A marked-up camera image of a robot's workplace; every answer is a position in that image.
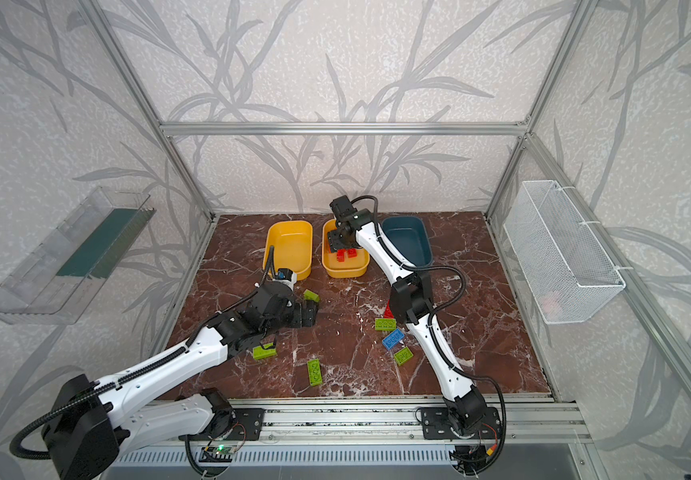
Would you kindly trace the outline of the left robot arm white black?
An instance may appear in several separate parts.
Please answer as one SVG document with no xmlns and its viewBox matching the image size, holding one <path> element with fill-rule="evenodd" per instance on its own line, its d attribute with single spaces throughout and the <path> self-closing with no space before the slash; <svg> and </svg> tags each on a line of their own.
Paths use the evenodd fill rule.
<svg viewBox="0 0 691 480">
<path fill-rule="evenodd" d="M 227 434 L 236 423 L 234 410 L 214 388 L 156 400 L 280 330 L 313 326 L 318 308 L 317 295 L 305 292 L 297 299 L 286 281 L 260 284 L 175 346 L 99 380 L 69 380 L 52 409 L 15 434 L 9 451 L 20 459 L 51 461 L 62 479 L 93 479 L 127 452 L 175 437 Z"/>
</svg>

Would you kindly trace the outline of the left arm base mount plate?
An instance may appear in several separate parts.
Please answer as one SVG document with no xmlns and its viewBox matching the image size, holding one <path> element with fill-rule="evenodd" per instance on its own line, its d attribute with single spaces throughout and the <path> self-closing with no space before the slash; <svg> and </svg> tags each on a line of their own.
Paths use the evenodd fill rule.
<svg viewBox="0 0 691 480">
<path fill-rule="evenodd" d="M 263 428 L 265 410 L 238 408 L 215 418 L 209 436 L 220 441 L 258 441 Z"/>
</svg>

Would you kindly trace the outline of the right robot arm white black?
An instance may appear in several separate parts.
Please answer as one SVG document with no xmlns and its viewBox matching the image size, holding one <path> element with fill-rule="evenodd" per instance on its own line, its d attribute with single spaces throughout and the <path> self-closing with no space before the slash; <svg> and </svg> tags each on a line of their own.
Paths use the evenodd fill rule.
<svg viewBox="0 0 691 480">
<path fill-rule="evenodd" d="M 409 330 L 425 352 L 441 386 L 453 433 L 467 439 L 477 435 L 481 428 L 487 428 L 495 436 L 495 447 L 503 447 L 507 439 L 503 390 L 489 376 L 464 372 L 439 327 L 439 312 L 461 300 L 467 289 L 463 272 L 453 266 L 415 265 L 383 232 L 375 210 L 355 207 L 355 203 L 361 200 L 371 200 L 373 206 L 379 206 L 379 200 L 372 195 L 353 200 L 343 195 L 330 202 L 329 207 L 335 219 L 335 230 L 327 234 L 330 248 L 361 248 L 387 276 L 391 284 L 389 308 L 397 323 Z M 451 272 L 461 282 L 455 296 L 441 304 L 433 300 L 433 271 Z"/>
</svg>

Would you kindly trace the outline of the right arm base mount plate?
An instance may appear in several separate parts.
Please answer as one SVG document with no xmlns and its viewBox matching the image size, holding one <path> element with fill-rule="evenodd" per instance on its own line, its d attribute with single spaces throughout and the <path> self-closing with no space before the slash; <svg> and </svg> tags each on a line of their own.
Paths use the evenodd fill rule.
<svg viewBox="0 0 691 480">
<path fill-rule="evenodd" d="M 471 433 L 457 434 L 445 407 L 421 407 L 415 410 L 415 419 L 423 428 L 425 440 L 487 440 L 501 438 L 501 416 L 495 407 L 485 410 L 485 416 Z"/>
</svg>

